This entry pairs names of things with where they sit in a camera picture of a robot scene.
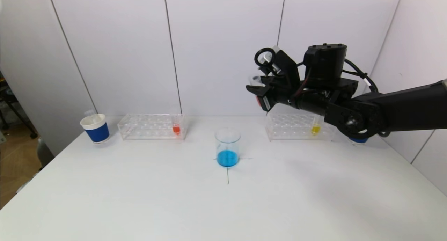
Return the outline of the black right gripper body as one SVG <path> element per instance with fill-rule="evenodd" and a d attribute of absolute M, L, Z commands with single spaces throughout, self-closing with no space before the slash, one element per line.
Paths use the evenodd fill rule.
<path fill-rule="evenodd" d="M 292 97 L 297 91 L 296 88 L 293 89 L 289 84 L 280 81 L 275 81 L 274 85 L 267 87 L 269 87 L 269 91 L 264 97 L 257 96 L 258 105 L 263 111 L 269 112 L 277 104 L 297 109 L 296 99 Z"/>

